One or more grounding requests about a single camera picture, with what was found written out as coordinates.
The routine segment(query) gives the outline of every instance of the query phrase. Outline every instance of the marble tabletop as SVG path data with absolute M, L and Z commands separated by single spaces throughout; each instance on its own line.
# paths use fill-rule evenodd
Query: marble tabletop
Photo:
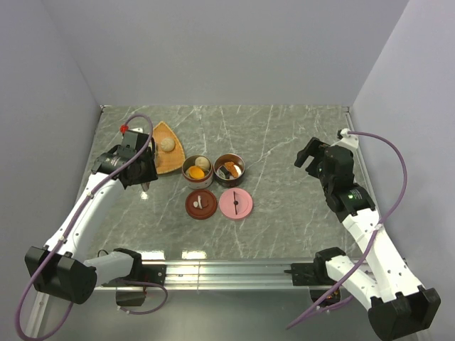
M 87 169 L 120 143 L 119 126 L 136 112 L 155 124 L 165 121 L 187 156 L 203 154 L 212 162 L 224 153 L 242 156 L 247 170 L 239 187 L 251 194 L 254 209 L 239 222 L 220 210 L 207 220 L 194 220 L 185 210 L 191 189 L 181 172 L 160 175 L 147 193 L 140 186 L 125 190 L 96 233 L 89 257 L 116 247 L 140 251 L 145 259 L 166 260 L 313 257 L 328 247 L 360 256 L 353 238 L 327 207 L 319 181 L 294 167 L 297 152 L 312 136 L 333 143 L 336 132 L 348 126 L 345 107 L 107 106 Z M 142 119 L 131 122 L 130 128 L 135 127 L 147 132 Z M 365 184 L 357 158 L 355 176 Z M 225 188 L 214 181 L 209 190 L 219 198 Z

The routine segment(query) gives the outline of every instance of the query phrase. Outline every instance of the beige ball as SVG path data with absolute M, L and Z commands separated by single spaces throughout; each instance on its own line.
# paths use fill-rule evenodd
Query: beige ball
M 161 141 L 161 150 L 162 151 L 173 151 L 176 147 L 176 142 L 171 137 L 166 137 Z
M 210 161 L 208 158 L 203 156 L 199 156 L 195 161 L 194 165 L 202 168 L 203 171 L 208 172 L 210 170 Z

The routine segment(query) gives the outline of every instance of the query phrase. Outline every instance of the wall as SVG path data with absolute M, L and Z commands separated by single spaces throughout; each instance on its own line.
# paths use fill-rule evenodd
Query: wall
M 16 340 L 24 255 L 69 213 L 100 108 L 41 2 L 0 1 L 0 46 L 0 339 Z
M 455 296 L 455 1 L 411 0 L 353 106 L 358 130 L 394 141 L 409 168 L 407 194 L 388 229 L 412 270 L 442 305 L 430 328 L 453 340 Z M 362 141 L 384 210 L 400 190 L 393 152 Z
M 43 0 L 101 104 L 345 104 L 407 0 Z

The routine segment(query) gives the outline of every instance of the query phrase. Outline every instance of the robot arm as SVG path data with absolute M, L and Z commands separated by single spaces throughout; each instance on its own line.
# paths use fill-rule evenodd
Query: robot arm
M 387 235 L 378 225 L 379 212 L 365 188 L 355 183 L 353 153 L 358 137 L 348 129 L 338 132 L 339 141 L 329 146 L 312 138 L 297 155 L 295 166 L 302 167 L 313 157 L 306 171 L 321 181 L 327 205 L 365 252 L 373 232 L 378 229 L 367 255 L 374 279 L 360 269 L 343 286 L 368 311 L 370 324 L 381 340 L 394 340 L 427 329 L 441 303 L 433 288 L 426 289 L 407 267 Z M 314 270 L 321 282 L 338 281 L 354 264 L 339 248 L 320 251 Z
M 68 218 L 58 231 L 45 243 L 43 248 L 31 247 L 26 255 L 26 265 L 30 275 L 43 262 L 60 240 L 62 247 L 53 255 L 44 270 L 34 282 L 37 291 L 63 298 L 73 303 L 84 303 L 96 286 L 115 278 L 136 279 L 141 269 L 141 255 L 126 249 L 115 249 L 107 256 L 86 260 L 90 243 L 99 229 L 109 209 L 130 185 L 142 185 L 156 180 L 154 165 L 154 141 L 135 162 L 108 180 L 95 194 L 93 188 L 109 174 L 129 161 L 146 143 L 147 134 L 138 131 L 125 131 L 122 144 L 103 153 L 95 161 L 85 192 L 78 200 Z M 89 196 L 87 203 L 68 235 L 63 237 L 71 219 L 74 218 L 80 203 Z

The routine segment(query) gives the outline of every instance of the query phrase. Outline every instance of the wooden tray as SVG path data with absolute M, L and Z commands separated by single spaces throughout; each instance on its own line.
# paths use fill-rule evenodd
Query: wooden tray
M 164 121 L 161 121 L 154 127 L 153 136 L 156 145 L 156 172 L 164 174 L 179 169 L 186 159 L 185 151 L 172 129 Z M 172 151 L 161 150 L 161 141 L 166 137 L 171 137 L 176 142 L 176 147 Z

